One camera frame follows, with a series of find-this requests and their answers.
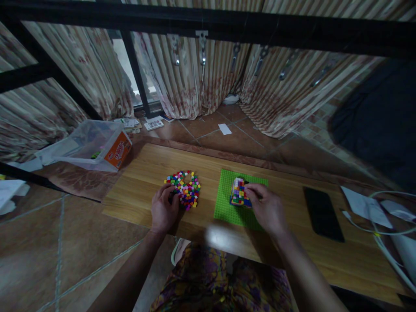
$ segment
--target left hand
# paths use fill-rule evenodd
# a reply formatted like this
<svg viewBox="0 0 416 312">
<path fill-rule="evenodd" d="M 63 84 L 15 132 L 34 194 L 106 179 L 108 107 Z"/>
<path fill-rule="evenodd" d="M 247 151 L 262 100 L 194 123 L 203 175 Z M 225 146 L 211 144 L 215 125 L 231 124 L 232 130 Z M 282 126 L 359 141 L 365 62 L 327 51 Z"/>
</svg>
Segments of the left hand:
<svg viewBox="0 0 416 312">
<path fill-rule="evenodd" d="M 175 189 L 170 183 L 162 186 L 152 199 L 152 228 L 154 233 L 166 234 L 176 221 L 179 211 L 179 194 L 175 194 L 172 204 L 169 194 Z"/>
</svg>

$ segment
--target orange label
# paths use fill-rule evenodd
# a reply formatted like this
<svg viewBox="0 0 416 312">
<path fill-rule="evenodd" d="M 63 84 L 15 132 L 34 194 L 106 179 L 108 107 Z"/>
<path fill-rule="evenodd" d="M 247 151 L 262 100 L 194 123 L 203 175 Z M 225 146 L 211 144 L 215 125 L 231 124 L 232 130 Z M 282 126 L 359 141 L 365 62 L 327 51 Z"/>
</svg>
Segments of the orange label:
<svg viewBox="0 0 416 312">
<path fill-rule="evenodd" d="M 130 149 L 131 144 L 129 140 L 124 132 L 121 132 L 104 159 L 119 169 Z"/>
</svg>

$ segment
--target green baseplate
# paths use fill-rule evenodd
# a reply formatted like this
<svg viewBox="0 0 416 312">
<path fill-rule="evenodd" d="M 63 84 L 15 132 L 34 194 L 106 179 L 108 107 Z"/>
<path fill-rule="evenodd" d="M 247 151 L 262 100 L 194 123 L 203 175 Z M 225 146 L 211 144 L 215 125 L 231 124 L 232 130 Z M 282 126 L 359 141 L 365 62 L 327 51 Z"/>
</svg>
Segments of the green baseplate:
<svg viewBox="0 0 416 312">
<path fill-rule="evenodd" d="M 231 188 L 235 178 L 243 178 L 250 183 L 263 183 L 269 186 L 269 180 L 267 179 L 222 169 L 220 184 L 218 185 L 217 202 L 215 203 L 214 218 L 253 230 L 264 231 L 257 222 L 252 209 L 230 204 Z"/>
</svg>

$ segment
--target clear plastic box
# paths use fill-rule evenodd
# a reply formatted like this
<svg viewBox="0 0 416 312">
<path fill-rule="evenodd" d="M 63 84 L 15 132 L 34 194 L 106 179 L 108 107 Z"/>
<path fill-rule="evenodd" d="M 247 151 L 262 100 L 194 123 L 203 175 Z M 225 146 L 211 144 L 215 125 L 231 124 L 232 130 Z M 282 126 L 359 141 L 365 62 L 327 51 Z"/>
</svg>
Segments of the clear plastic box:
<svg viewBox="0 0 416 312">
<path fill-rule="evenodd" d="M 117 172 L 131 144 L 122 123 L 85 120 L 60 142 L 52 158 L 87 170 Z"/>
</svg>

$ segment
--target hand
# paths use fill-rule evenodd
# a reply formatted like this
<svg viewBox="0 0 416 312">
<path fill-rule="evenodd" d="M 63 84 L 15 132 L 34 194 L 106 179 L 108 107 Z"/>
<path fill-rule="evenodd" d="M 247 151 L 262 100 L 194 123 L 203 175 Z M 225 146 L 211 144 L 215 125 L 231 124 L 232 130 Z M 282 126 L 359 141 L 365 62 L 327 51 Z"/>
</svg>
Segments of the hand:
<svg viewBox="0 0 416 312">
<path fill-rule="evenodd" d="M 154 233 L 166 234 L 176 221 L 179 211 L 179 194 L 175 194 L 172 204 L 169 194 L 175 189 L 170 183 L 162 186 L 152 199 L 152 228 Z"/>
<path fill-rule="evenodd" d="M 277 194 L 257 183 L 246 184 L 244 190 L 251 200 L 257 221 L 269 235 L 289 232 L 282 201 Z"/>
</svg>

